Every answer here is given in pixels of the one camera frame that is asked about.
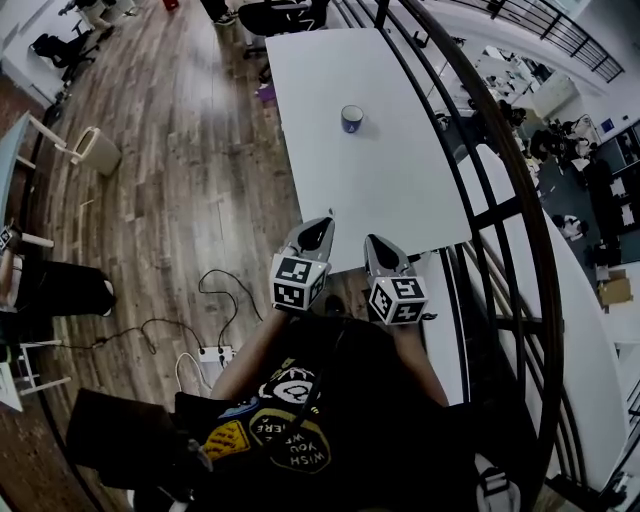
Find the shoe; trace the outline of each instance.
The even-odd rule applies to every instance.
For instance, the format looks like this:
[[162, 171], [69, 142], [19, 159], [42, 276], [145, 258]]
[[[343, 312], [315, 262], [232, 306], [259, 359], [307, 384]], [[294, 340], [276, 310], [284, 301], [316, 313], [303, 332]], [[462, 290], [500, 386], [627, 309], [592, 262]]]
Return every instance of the shoe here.
[[227, 11], [222, 16], [220, 16], [217, 20], [215, 20], [213, 23], [214, 25], [221, 25], [223, 27], [227, 27], [229, 25], [233, 25], [235, 22], [236, 22], [236, 19], [233, 17], [233, 15], [229, 11]]
[[341, 317], [344, 316], [345, 308], [344, 302], [337, 295], [329, 295], [327, 300], [324, 301], [324, 314], [328, 317]]
[[98, 40], [96, 42], [101, 43], [102, 41], [106, 41], [113, 35], [115, 30], [116, 30], [116, 27], [114, 27], [113, 25], [110, 26], [107, 30], [105, 30], [102, 34], [100, 34], [100, 37], [98, 37]]

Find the cardboard box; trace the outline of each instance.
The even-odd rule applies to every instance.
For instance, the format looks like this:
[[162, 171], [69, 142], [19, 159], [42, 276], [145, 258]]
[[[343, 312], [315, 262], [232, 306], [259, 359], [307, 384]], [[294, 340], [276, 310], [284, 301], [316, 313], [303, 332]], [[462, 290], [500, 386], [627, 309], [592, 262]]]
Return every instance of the cardboard box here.
[[603, 306], [621, 304], [633, 300], [631, 282], [624, 270], [609, 273], [609, 280], [598, 286], [598, 295]]

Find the black railing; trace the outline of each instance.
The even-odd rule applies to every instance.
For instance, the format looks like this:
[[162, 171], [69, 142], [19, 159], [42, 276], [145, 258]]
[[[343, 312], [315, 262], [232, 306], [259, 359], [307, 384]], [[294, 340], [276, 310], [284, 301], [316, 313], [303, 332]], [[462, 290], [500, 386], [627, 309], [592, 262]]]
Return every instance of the black railing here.
[[[496, 314], [495, 306], [496, 297], [494, 295], [491, 273], [487, 263], [485, 250], [483, 250], [484, 244], [480, 231], [487, 227], [492, 227], [496, 231], [500, 246], [501, 261], [504, 268], [504, 278], [508, 285], [507, 301], [509, 309], [513, 312], [513, 315], [508, 319], [509, 323], [507, 328], [513, 332], [515, 339], [515, 377], [518, 385], [518, 398], [522, 404], [525, 403], [525, 365], [527, 364], [528, 359], [525, 357], [525, 332], [523, 329], [523, 316], [521, 314], [523, 305], [520, 299], [517, 275], [505, 231], [504, 221], [516, 215], [522, 216], [524, 221], [536, 272], [539, 302], [541, 305], [541, 317], [536, 322], [537, 339], [544, 354], [540, 358], [536, 358], [536, 363], [539, 363], [540, 365], [538, 372], [540, 374], [539, 393], [542, 401], [542, 411], [538, 428], [538, 438], [536, 440], [536, 459], [529, 461], [530, 465], [534, 468], [530, 474], [534, 475], [534, 477], [532, 477], [532, 481], [526, 482], [526, 493], [523, 493], [523, 496], [526, 496], [523, 503], [523, 510], [531, 509], [533, 507], [535, 497], [544, 482], [554, 444], [556, 443], [557, 429], [561, 417], [561, 396], [563, 394], [564, 349], [562, 340], [562, 308], [560, 303], [560, 290], [551, 240], [540, 202], [527, 171], [522, 153], [518, 149], [513, 138], [513, 134], [504, 121], [498, 105], [485, 87], [476, 70], [473, 68], [473, 65], [467, 60], [465, 55], [456, 46], [440, 24], [425, 10], [420, 1], [399, 0], [400, 4], [427, 33], [430, 40], [435, 43], [451, 68], [458, 75], [471, 98], [474, 100], [476, 105], [479, 106], [479, 112], [484, 117], [489, 134], [505, 164], [511, 185], [515, 192], [514, 199], [501, 204], [497, 203], [482, 160], [478, 155], [475, 144], [463, 126], [462, 119], [453, 100], [433, 66], [425, 57], [423, 51], [417, 46], [416, 42], [408, 33], [407, 29], [399, 22], [397, 17], [389, 11], [389, 0], [376, 0], [378, 2], [378, 10], [375, 13], [366, 5], [365, 0], [355, 0], [358, 3], [359, 8], [352, 5], [351, 1], [352, 0], [342, 0], [338, 3], [338, 0], [334, 0], [342, 15], [348, 20], [349, 26], [374, 26], [385, 39], [391, 51], [400, 63], [400, 66], [407, 75], [409, 82], [413, 86], [417, 97], [422, 103], [422, 106], [431, 121], [440, 145], [442, 146], [442, 150], [458, 187], [463, 208], [471, 227], [472, 243], [473, 247], [476, 249], [476, 264], [482, 279], [482, 291], [485, 298], [485, 304], [483, 306], [486, 309], [486, 320], [491, 338], [490, 340], [487, 340], [487, 342], [492, 344], [500, 343], [498, 337], [498, 316]], [[475, 167], [475, 171], [488, 206], [486, 212], [479, 215], [474, 213], [464, 181], [460, 175], [456, 160], [447, 143], [442, 127], [438, 123], [433, 108], [429, 104], [427, 96], [420, 87], [411, 67], [387, 32], [385, 28], [387, 20], [395, 26], [397, 31], [411, 47], [419, 62], [433, 81], [435, 88], [440, 93], [450, 113], [452, 126], [457, 129], [466, 151], [468, 152], [469, 158]], [[460, 246], [456, 247], [456, 254], [458, 256], [462, 254]], [[449, 265], [446, 264], [447, 260], [442, 256], [442, 253], [441, 257], [443, 257], [443, 266], [445, 269], [448, 268]], [[462, 283], [461, 289], [471, 290], [472, 285], [469, 282], [468, 272], [462, 272], [462, 275], [466, 276], [466, 282]], [[455, 297], [455, 295], [452, 295], [453, 287], [450, 279], [447, 279], [447, 285], [450, 291], [454, 319], [456, 319], [459, 315], [459, 307], [457, 306], [457, 304], [459, 304], [458, 298]], [[465, 340], [461, 339], [462, 334], [459, 319], [456, 320], [455, 328], [456, 335], [458, 336], [458, 345], [459, 347], [464, 346]], [[465, 383], [464, 388], [467, 389], [466, 383], [468, 382], [468, 374], [463, 358], [461, 358], [461, 372], [463, 375], [463, 382]], [[467, 394], [465, 394], [465, 401], [466, 400], [469, 400]]]
[[597, 73], [607, 83], [624, 69], [580, 25], [545, 0], [443, 0], [483, 11], [548, 41]]

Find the wooden floor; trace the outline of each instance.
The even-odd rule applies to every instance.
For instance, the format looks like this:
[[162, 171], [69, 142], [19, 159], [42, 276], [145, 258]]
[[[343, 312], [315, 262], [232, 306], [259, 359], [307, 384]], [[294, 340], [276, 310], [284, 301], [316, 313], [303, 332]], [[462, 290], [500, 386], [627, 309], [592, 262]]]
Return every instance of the wooden floor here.
[[[99, 127], [122, 149], [122, 163], [105, 178], [58, 154], [33, 196], [31, 221], [55, 241], [50, 259], [102, 269], [118, 297], [110, 318], [56, 319], [57, 337], [89, 346], [161, 317], [187, 323], [212, 346], [233, 309], [225, 296], [199, 294], [200, 277], [232, 272], [266, 313], [273, 252], [301, 221], [294, 183], [277, 107], [254, 95], [264, 58], [243, 60], [239, 23], [213, 27], [197, 0], [173, 13], [157, 0], [138, 4], [139, 16], [122, 19], [53, 126], [71, 144]], [[205, 286], [239, 299], [224, 340], [239, 348], [258, 322], [247, 296], [225, 276]], [[331, 287], [363, 315], [361, 272]], [[40, 358], [45, 375], [73, 378], [47, 392], [63, 434], [80, 387], [173, 408], [176, 358], [196, 354], [196, 340], [166, 324], [148, 333], [155, 356], [131, 333], [95, 351], [52, 349]], [[190, 365], [180, 375], [187, 392], [204, 392]], [[106, 510], [127, 509], [122, 492], [83, 474]]]

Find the blue cup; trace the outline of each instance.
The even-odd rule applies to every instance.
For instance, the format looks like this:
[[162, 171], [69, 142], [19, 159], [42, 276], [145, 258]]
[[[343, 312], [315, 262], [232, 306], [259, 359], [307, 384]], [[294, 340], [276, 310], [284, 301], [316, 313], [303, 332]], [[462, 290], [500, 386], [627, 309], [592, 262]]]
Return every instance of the blue cup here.
[[340, 113], [342, 118], [342, 129], [347, 133], [355, 133], [362, 124], [364, 112], [360, 107], [355, 105], [347, 105]]

